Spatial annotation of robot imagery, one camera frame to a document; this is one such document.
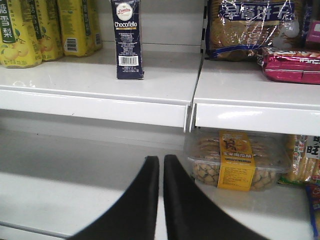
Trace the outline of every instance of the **pear juice carton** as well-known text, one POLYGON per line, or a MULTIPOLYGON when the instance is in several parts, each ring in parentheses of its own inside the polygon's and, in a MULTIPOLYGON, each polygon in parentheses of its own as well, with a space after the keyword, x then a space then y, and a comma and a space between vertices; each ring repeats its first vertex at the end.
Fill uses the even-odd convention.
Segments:
POLYGON ((0 0, 0 61, 6 68, 30 68, 42 56, 29 0, 0 0))
POLYGON ((88 7, 90 26, 92 30, 92 41, 94 44, 93 49, 95 51, 98 51, 102 49, 103 44, 101 41, 101 30, 99 23, 97 0, 88 0, 88 7))
POLYGON ((66 56, 86 57, 94 53, 89 0, 58 0, 63 51, 66 56))
POLYGON ((64 54, 56 0, 29 0, 33 27, 42 60, 54 61, 64 54))

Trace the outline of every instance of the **chocofello drink carton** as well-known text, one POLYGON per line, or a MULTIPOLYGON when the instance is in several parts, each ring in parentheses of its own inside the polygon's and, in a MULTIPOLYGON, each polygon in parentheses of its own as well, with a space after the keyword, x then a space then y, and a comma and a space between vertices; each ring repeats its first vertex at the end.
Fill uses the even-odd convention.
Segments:
POLYGON ((110 0, 118 79, 144 78, 140 31, 140 0, 110 0))

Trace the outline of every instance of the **lower shelf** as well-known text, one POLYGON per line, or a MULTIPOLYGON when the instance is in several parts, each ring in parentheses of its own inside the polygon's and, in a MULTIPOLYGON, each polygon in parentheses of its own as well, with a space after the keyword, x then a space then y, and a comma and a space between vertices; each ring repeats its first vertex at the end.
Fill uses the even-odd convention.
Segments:
POLYGON ((63 238, 46 236, 4 226, 0 226, 0 238, 3 240, 63 240, 63 238))
POLYGON ((313 240, 304 189, 275 186, 262 192, 242 192, 197 186, 223 211, 270 240, 313 240))
MULTIPOLYGON (((150 134, 157 139, 156 133, 150 134)), ((145 156, 157 155, 160 196, 155 239, 166 240, 162 197, 166 154, 177 155, 188 168, 182 151, 169 147, 0 130, 0 183, 4 186, 0 225, 57 237, 2 227, 0 239, 58 240, 74 235, 117 201, 145 156)), ((276 186, 264 192, 240 192, 197 185, 227 214, 271 240, 313 238, 303 189, 276 186)))
MULTIPOLYGON (((119 199, 146 156, 163 160, 169 151, 181 155, 178 150, 0 130, 0 183, 5 186, 0 226, 72 236, 119 199)), ((161 200, 156 236, 167 238, 161 200)))

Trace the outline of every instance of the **white metal shelf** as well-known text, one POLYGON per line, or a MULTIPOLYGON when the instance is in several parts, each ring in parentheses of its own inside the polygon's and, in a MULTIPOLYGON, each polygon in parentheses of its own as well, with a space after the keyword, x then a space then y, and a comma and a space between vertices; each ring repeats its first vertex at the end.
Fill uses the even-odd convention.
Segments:
POLYGON ((254 62, 205 60, 194 104, 199 127, 320 135, 320 85, 270 81, 254 62))
MULTIPOLYGON (((181 150, 0 130, 0 226, 65 238, 108 210, 146 156, 181 150)), ((156 239, 167 239, 160 172, 156 239)))
POLYGON ((3 226, 0 226, 0 238, 4 240, 63 240, 63 238, 3 226))
POLYGON ((117 80, 114 49, 1 68, 0 109, 184 127, 201 54, 143 52, 144 80, 117 80))
POLYGON ((313 240, 304 189, 275 186, 262 192, 243 192, 197 180, 196 184, 228 215, 267 239, 313 240))

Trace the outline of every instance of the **snack bag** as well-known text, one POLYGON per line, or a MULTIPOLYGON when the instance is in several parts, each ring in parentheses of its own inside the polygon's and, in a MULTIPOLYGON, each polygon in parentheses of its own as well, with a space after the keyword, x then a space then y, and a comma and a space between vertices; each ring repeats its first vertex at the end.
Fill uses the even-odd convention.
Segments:
POLYGON ((320 183, 320 137, 288 135, 286 141, 292 169, 282 175, 280 183, 293 185, 320 183))
POLYGON ((320 186, 307 184, 305 190, 309 203, 313 239, 320 240, 320 186))
POLYGON ((320 84, 320 50, 262 47, 257 60, 264 75, 272 81, 320 84))
POLYGON ((301 43, 302 0, 210 0, 206 52, 218 60, 255 60, 261 46, 301 43))

